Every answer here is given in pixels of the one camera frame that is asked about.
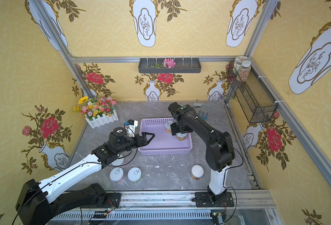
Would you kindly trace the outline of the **white-lid can behind arm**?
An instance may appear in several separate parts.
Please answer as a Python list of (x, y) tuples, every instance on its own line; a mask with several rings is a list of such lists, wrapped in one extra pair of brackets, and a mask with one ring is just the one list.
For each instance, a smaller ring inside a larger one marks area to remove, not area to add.
[(111, 163), (112, 166), (114, 167), (120, 167), (124, 168), (126, 165), (126, 160), (122, 154), (119, 154), (117, 156), (117, 159)]

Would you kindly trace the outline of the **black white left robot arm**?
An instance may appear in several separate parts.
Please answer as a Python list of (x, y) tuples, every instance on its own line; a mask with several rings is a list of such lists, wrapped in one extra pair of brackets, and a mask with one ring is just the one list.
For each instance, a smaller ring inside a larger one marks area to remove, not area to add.
[(84, 159), (58, 174), (36, 182), (26, 182), (16, 203), (17, 217), (24, 225), (45, 225), (55, 216), (82, 206), (111, 205), (106, 191), (98, 183), (68, 192), (68, 189), (105, 167), (118, 155), (148, 145), (155, 134), (142, 132), (129, 137), (123, 127), (115, 128), (109, 140), (91, 151)]

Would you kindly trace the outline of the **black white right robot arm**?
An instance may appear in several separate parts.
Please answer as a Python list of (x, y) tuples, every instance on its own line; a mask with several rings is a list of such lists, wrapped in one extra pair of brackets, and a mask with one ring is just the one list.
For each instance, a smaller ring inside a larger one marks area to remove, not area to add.
[(233, 142), (228, 132), (220, 132), (203, 120), (190, 105), (171, 103), (168, 111), (175, 119), (172, 135), (196, 133), (205, 143), (205, 160), (211, 169), (208, 193), (214, 198), (225, 195), (225, 179), (235, 159)]

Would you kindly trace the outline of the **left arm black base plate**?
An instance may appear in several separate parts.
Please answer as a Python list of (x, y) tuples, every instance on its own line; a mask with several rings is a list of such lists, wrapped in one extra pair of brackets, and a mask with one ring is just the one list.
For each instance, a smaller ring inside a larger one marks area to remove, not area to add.
[(100, 209), (105, 209), (105, 208), (111, 208), (115, 207), (118, 208), (120, 205), (120, 200), (121, 200), (121, 193), (120, 192), (111, 192), (111, 193), (106, 193), (106, 194), (101, 194), (99, 197), (95, 199), (93, 203), (86, 204), (81, 206), (81, 208), (90, 208), (90, 209), (95, 209), (95, 208), (100, 208)]

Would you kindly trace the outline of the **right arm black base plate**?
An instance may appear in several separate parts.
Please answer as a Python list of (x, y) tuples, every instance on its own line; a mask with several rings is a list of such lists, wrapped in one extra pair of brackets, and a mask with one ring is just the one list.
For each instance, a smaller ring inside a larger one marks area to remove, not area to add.
[(231, 192), (224, 191), (219, 195), (209, 192), (196, 192), (191, 200), (195, 202), (196, 207), (234, 207), (234, 198)]

